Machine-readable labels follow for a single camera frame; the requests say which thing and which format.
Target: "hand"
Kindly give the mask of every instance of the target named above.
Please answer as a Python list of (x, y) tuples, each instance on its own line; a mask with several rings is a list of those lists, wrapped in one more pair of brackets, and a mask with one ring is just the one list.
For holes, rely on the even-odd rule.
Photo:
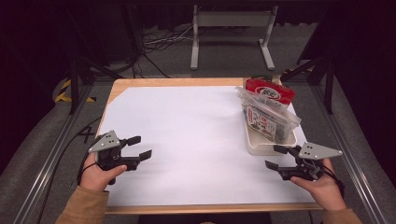
[[(324, 159), (323, 165), (333, 172), (330, 159)], [(342, 210), (347, 208), (335, 180), (326, 174), (317, 181), (309, 181), (296, 176), (292, 177), (290, 181), (301, 188), (308, 190), (315, 201), (326, 211)]]
[[(95, 163), (95, 153), (90, 153), (84, 162), (84, 168)], [(106, 189), (110, 180), (124, 173), (127, 169), (126, 165), (114, 167), (111, 170), (103, 171), (97, 164), (87, 168), (82, 173), (80, 186), (84, 189), (91, 189), (102, 192)]]

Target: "table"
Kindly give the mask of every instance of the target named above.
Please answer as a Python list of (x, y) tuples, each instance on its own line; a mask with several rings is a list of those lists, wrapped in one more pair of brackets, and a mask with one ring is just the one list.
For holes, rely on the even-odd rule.
[[(117, 80), (112, 88), (112, 91), (109, 95), (106, 111), (101, 120), (99, 133), (105, 133), (108, 129), (114, 129), (116, 133), (118, 133), (119, 138), (125, 138), (124, 128), (121, 126), (126, 125), (127, 127), (131, 126), (131, 120), (134, 119), (133, 116), (129, 118), (125, 118), (129, 114), (135, 113), (136, 116), (139, 117), (138, 120), (145, 120), (148, 123), (147, 118), (144, 114), (142, 114), (141, 109), (132, 110), (130, 104), (133, 101), (141, 100), (137, 95), (139, 92), (147, 92), (149, 90), (151, 92), (151, 96), (146, 96), (147, 100), (157, 99), (156, 104), (160, 104), (161, 102), (166, 102), (166, 95), (161, 96), (159, 93), (161, 92), (177, 92), (183, 93), (178, 94), (175, 97), (182, 97), (182, 95), (187, 94), (185, 92), (186, 89), (193, 88), (198, 92), (202, 90), (201, 88), (205, 88), (206, 92), (212, 92), (215, 89), (219, 89), (220, 91), (232, 93), (232, 89), (235, 86), (242, 85), (242, 78), (153, 78), (153, 79), (119, 79)], [(129, 94), (128, 92), (134, 92), (136, 97), (134, 98), (134, 94)], [(120, 96), (124, 94), (129, 94), (127, 99), (124, 99)], [(236, 95), (227, 95), (227, 99), (236, 99), (236, 102), (239, 102), (239, 99)], [(194, 99), (196, 104), (200, 104), (200, 97), (196, 97)], [(166, 107), (162, 105), (161, 111), (163, 112), (163, 116), (167, 118), (167, 110), (172, 111), (172, 108)], [(203, 118), (210, 119), (211, 117), (215, 117), (216, 119), (226, 118), (227, 122), (230, 122), (230, 118), (236, 118), (238, 116), (241, 117), (243, 121), (242, 108), (237, 106), (235, 109), (231, 109), (229, 114), (220, 116), (219, 115), (203, 115)], [(202, 123), (202, 120), (197, 116), (194, 119)], [(172, 153), (172, 150), (169, 150), (169, 144), (174, 144), (177, 140), (185, 139), (183, 134), (186, 135), (188, 129), (183, 129), (183, 132), (180, 132), (180, 139), (173, 139), (165, 144), (165, 138), (161, 138), (159, 135), (155, 135), (155, 130), (150, 129), (150, 124), (148, 123), (147, 127), (141, 128), (139, 132), (142, 133), (142, 143), (134, 146), (134, 149), (126, 148), (122, 151), (123, 156), (132, 156), (133, 154), (140, 153), (138, 150), (145, 151), (149, 147), (153, 149), (153, 156), (151, 159), (147, 161), (143, 161), (137, 171), (125, 173), (119, 177), (117, 177), (117, 183), (114, 186), (109, 186), (108, 190), (111, 191), (110, 200), (108, 203), (108, 207), (106, 212), (108, 214), (137, 214), (137, 215), (145, 215), (145, 214), (189, 214), (189, 213), (230, 213), (230, 212), (269, 212), (269, 211), (290, 211), (290, 210), (313, 210), (313, 209), (321, 209), (309, 193), (303, 189), (300, 189), (294, 186), (289, 181), (281, 180), (278, 173), (270, 171), (265, 168), (264, 160), (268, 159), (269, 161), (274, 161), (277, 163), (285, 162), (288, 165), (295, 165), (293, 157), (290, 155), (286, 156), (272, 156), (272, 157), (257, 157), (250, 155), (248, 151), (239, 145), (238, 148), (235, 148), (231, 145), (227, 146), (230, 152), (232, 153), (223, 153), (219, 156), (217, 150), (213, 150), (211, 152), (211, 157), (205, 157), (205, 153), (207, 149), (211, 146), (211, 144), (206, 144), (202, 142), (203, 147), (197, 147), (196, 145), (191, 145), (189, 151), (183, 151), (183, 153)], [(167, 136), (173, 136), (172, 130), (168, 126), (173, 126), (173, 123), (163, 122), (163, 125), (160, 127), (161, 131), (167, 131)], [(231, 130), (233, 125), (227, 127), (227, 130)], [(128, 134), (133, 133), (135, 130), (129, 130)], [(197, 138), (205, 137), (206, 135), (200, 135), (199, 129), (196, 131), (198, 134)], [(244, 135), (244, 131), (234, 130), (230, 131), (231, 133), (237, 133), (240, 136), (233, 136), (233, 138), (226, 139), (225, 142), (233, 141), (230, 139), (244, 139), (246, 136)], [(210, 139), (211, 143), (216, 144), (217, 139)], [(194, 150), (199, 148), (200, 153), (195, 153)], [(177, 147), (172, 147), (175, 152), (179, 152)], [(235, 156), (238, 156), (237, 160), (239, 162), (233, 163), (235, 160)], [(196, 161), (185, 161), (188, 158), (196, 158), (198, 161), (203, 161), (205, 167), (210, 167), (210, 172), (205, 170), (205, 167), (201, 169), (196, 169), (193, 174), (184, 175), (183, 178), (180, 179), (171, 179), (168, 183), (169, 176), (175, 177), (178, 173), (180, 173), (181, 169), (175, 169), (175, 166), (183, 167), (186, 166), (185, 170), (190, 169), (190, 164), (192, 166)], [(221, 164), (221, 168), (213, 165), (214, 163)], [(258, 167), (257, 170), (250, 172), (246, 172), (247, 167), (250, 169), (253, 167)], [(261, 178), (268, 178), (267, 182), (263, 181)], [(245, 180), (252, 180), (246, 185), (239, 184), (240, 186), (233, 185), (233, 183), (240, 182), (245, 183)], [(190, 188), (184, 188), (184, 186), (189, 185), (189, 181), (193, 183)], [(210, 183), (210, 188), (208, 185), (200, 185), (200, 183)], [(199, 189), (195, 192), (191, 193), (189, 190)], [(256, 190), (258, 192), (257, 199), (268, 197), (268, 201), (255, 201), (255, 198), (252, 198), (252, 195), (255, 196)], [(224, 197), (222, 192), (229, 192), (230, 198)]]

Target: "sleeve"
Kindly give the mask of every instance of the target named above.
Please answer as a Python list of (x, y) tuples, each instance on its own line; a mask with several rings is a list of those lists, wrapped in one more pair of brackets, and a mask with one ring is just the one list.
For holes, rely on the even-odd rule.
[(323, 224), (361, 224), (358, 216), (352, 209), (344, 209), (338, 211), (325, 211), (323, 214)]
[(103, 223), (108, 194), (77, 186), (56, 223)]

